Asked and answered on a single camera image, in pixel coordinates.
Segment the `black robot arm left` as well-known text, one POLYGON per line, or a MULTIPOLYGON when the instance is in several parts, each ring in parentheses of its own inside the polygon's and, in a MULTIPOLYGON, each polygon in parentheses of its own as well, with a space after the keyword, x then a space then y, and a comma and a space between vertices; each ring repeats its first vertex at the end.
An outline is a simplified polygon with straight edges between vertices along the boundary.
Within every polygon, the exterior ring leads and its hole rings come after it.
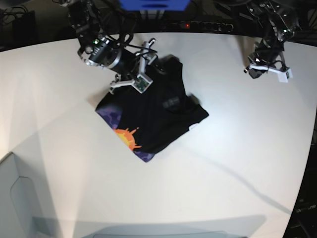
POLYGON ((254 42, 244 72, 253 79, 272 72, 279 82, 287 83, 293 75, 283 52, 299 27, 295 9, 274 0, 218 0, 216 5, 235 21, 240 32, 261 38, 254 42))

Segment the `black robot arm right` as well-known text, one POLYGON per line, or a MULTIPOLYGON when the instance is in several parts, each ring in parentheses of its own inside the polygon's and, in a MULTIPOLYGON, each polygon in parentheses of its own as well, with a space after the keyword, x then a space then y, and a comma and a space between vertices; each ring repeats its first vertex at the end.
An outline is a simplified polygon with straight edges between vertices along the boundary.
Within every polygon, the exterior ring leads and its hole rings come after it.
POLYGON ((131 86, 143 94, 150 87, 153 80, 146 69, 158 60, 157 52, 152 49, 155 38, 133 46, 137 49, 133 53, 127 50, 132 46, 133 33, 120 32, 118 38, 107 33, 92 0, 60 0, 58 3, 68 10, 67 18, 80 44, 77 54, 81 61, 116 73, 110 84, 111 93, 116 88, 131 86))

